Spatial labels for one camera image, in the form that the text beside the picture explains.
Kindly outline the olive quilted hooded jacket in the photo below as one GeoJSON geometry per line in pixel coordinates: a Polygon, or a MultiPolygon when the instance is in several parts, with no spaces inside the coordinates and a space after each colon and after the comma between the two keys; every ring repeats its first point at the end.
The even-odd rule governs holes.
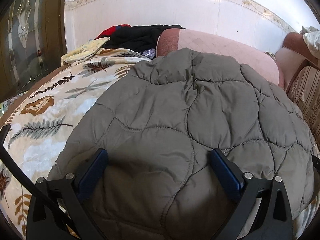
{"type": "Polygon", "coordinates": [[[208,164],[219,148],[256,178],[280,176],[297,217],[318,190],[300,109],[234,58],[187,48],[135,64],[84,115],[49,172],[99,148],[109,164],[85,208],[108,239],[210,239],[232,211],[208,164]]]}

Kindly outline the striped beige cushion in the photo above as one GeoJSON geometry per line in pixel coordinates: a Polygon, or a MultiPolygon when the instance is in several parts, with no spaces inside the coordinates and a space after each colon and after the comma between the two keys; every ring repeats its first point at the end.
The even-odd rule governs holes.
{"type": "Polygon", "coordinates": [[[319,70],[304,67],[294,79],[289,98],[298,105],[313,133],[319,133],[319,70]]]}

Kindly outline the leaf-patterned plush blanket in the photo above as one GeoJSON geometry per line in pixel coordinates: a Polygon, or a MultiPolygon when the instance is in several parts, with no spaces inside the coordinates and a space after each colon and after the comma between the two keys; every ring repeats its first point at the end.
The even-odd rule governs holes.
{"type": "MultiPolygon", "coordinates": [[[[108,88],[141,61],[153,60],[128,49],[101,49],[88,61],[58,70],[7,111],[2,123],[10,124],[11,129],[4,147],[28,178],[48,178],[84,115],[108,88]]],[[[297,217],[292,216],[295,237],[302,234],[319,208],[317,184],[318,190],[309,205],[297,217]]]]}

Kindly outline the black smartphone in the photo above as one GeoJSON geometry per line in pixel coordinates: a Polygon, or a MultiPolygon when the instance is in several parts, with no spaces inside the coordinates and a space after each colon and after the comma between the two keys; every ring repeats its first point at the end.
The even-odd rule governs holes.
{"type": "Polygon", "coordinates": [[[5,126],[3,126],[0,130],[0,145],[2,146],[4,144],[4,141],[9,133],[11,129],[11,125],[7,124],[5,126]]]}

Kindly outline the white crumpled cloth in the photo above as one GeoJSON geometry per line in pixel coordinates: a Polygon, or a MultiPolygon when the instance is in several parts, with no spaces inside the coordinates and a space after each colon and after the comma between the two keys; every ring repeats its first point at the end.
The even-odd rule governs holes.
{"type": "Polygon", "coordinates": [[[320,50],[320,31],[313,26],[304,27],[300,33],[303,35],[303,41],[306,43],[310,53],[319,59],[320,50]]]}

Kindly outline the yellow floral pillow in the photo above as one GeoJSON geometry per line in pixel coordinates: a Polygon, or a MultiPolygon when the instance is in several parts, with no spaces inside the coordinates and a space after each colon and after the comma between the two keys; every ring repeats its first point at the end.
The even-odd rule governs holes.
{"type": "Polygon", "coordinates": [[[75,62],[84,62],[94,56],[100,48],[109,40],[109,37],[102,37],[96,40],[89,40],[79,48],[61,57],[61,67],[71,65],[75,62]]]}

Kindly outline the purple patterned small cloth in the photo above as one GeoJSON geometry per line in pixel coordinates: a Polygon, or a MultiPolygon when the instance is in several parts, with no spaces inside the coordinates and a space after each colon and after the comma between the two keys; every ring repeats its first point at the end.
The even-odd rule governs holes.
{"type": "Polygon", "coordinates": [[[154,59],[156,57],[156,50],[155,50],[155,48],[151,48],[151,49],[145,50],[143,52],[143,55],[152,60],[152,59],[154,59]]]}

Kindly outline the red garment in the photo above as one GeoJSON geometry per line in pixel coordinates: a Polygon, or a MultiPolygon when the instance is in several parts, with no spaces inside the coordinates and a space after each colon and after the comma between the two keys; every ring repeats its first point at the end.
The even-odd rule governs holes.
{"type": "Polygon", "coordinates": [[[116,30],[121,29],[122,27],[131,27],[129,24],[121,24],[121,25],[114,25],[111,26],[104,31],[102,31],[95,39],[99,39],[102,37],[110,37],[116,30]]]}

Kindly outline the black garment pile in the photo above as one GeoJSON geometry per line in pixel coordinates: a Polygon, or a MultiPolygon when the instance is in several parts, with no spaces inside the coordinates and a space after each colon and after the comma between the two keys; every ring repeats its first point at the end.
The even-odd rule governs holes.
{"type": "Polygon", "coordinates": [[[105,49],[130,49],[142,53],[155,49],[161,33],[167,29],[184,29],[180,25],[137,25],[120,27],[115,30],[102,47],[105,49]]]}

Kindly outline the pink bolster pillow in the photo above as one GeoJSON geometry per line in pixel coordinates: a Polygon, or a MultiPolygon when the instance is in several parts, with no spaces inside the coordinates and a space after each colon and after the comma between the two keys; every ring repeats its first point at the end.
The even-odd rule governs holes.
{"type": "Polygon", "coordinates": [[[167,29],[157,41],[156,55],[166,56],[170,52],[189,48],[202,53],[231,56],[239,63],[251,66],[266,80],[284,88],[283,73],[276,61],[267,53],[246,44],[200,31],[167,29]]]}

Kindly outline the wooden glass-panel door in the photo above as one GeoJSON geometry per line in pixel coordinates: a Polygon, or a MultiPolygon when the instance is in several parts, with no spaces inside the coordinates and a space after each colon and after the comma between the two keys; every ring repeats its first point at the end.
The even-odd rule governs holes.
{"type": "Polygon", "coordinates": [[[27,92],[67,52],[65,0],[9,0],[1,18],[1,101],[27,92]]]}

